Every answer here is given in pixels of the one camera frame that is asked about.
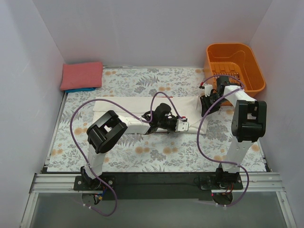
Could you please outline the white t shirt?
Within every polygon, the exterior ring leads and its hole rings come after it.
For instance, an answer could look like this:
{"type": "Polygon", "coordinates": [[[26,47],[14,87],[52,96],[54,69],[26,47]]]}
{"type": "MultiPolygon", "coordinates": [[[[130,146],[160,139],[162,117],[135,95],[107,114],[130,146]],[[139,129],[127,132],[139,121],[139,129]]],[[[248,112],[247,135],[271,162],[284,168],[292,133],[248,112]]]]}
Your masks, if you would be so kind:
{"type": "MultiPolygon", "coordinates": [[[[150,110],[152,101],[151,97],[109,96],[105,97],[105,99],[119,104],[137,117],[142,116],[145,112],[150,110]]],[[[164,95],[157,95],[157,97],[154,99],[152,109],[155,110],[156,107],[159,106],[161,103],[168,104],[171,108],[176,107],[179,115],[185,116],[188,119],[189,130],[187,131],[187,133],[197,133],[199,124],[202,119],[201,108],[199,106],[200,101],[197,96],[171,97],[170,99],[168,99],[164,95]]],[[[104,115],[109,110],[113,110],[118,115],[132,118],[129,113],[112,103],[105,101],[96,101],[93,107],[93,122],[96,122],[102,115],[104,115]]]]}

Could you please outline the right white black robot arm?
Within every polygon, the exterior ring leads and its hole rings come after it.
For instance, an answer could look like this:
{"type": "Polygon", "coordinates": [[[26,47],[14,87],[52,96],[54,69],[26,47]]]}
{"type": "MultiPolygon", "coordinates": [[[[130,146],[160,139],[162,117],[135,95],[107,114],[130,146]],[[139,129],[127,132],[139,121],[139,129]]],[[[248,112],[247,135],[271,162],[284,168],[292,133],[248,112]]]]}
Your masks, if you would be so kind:
{"type": "Polygon", "coordinates": [[[214,78],[216,86],[206,80],[200,84],[204,91],[200,97],[201,116],[206,118],[218,111],[224,101],[230,102],[235,108],[231,123],[233,137],[225,160],[219,161],[215,172],[199,178],[199,184],[202,190],[242,189],[240,165],[249,148],[265,135],[267,104],[250,97],[237,78],[229,75],[214,75],[214,78]]]}

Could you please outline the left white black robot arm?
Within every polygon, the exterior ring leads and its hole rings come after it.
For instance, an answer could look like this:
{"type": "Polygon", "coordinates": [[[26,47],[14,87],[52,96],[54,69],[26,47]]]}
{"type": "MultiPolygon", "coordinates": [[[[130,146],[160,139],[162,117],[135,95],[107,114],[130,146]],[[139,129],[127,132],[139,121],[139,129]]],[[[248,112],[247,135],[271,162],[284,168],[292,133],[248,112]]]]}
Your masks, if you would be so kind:
{"type": "Polygon", "coordinates": [[[176,132],[179,117],[172,115],[171,107],[161,103],[154,111],[147,111],[138,119],[118,115],[110,110],[103,114],[87,130],[88,163],[81,168],[83,182],[90,189],[97,189],[96,176],[102,175],[105,154],[118,143],[124,134],[147,135],[158,129],[176,132]]]}

